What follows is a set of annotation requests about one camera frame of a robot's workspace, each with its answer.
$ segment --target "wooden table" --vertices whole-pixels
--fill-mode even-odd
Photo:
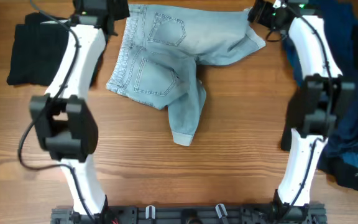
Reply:
[[[254,0],[137,1],[215,11],[241,11]],[[358,1],[354,1],[358,15]],[[44,0],[57,16],[73,12],[71,1]],[[45,87],[8,86],[15,25],[34,12],[26,0],[0,0],[0,223],[49,223],[50,210],[72,205],[60,169],[27,172],[18,163],[19,138],[30,122],[28,103]],[[111,205],[214,205],[267,203],[286,168],[278,147],[286,107],[296,88],[279,43],[228,67],[200,67],[208,97],[191,147],[172,141],[166,110],[156,110],[105,89],[120,48],[110,40],[89,107],[99,126],[98,177]],[[262,37],[266,28],[253,25]],[[25,144],[31,164],[49,164],[34,131]],[[358,223],[358,192],[316,171],[312,199],[326,204],[330,223]]]

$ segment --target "jeans pocket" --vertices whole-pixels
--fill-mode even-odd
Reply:
[[[176,80],[177,76],[171,68],[143,58],[136,77],[134,91],[165,96],[175,86]]]
[[[148,42],[179,46],[185,37],[186,30],[183,20],[155,13],[153,28],[147,39]]]

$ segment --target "light blue jeans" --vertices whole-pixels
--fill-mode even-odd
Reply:
[[[196,65],[229,65],[265,46],[242,12],[130,4],[106,88],[157,109],[168,107],[173,141],[189,146],[206,92]]]

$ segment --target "folded denim garment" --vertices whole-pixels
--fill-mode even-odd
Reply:
[[[130,4],[124,37],[106,88],[157,109],[168,107],[173,141],[189,146],[206,92],[197,65],[229,65],[265,42],[249,27],[249,10],[208,12]]]

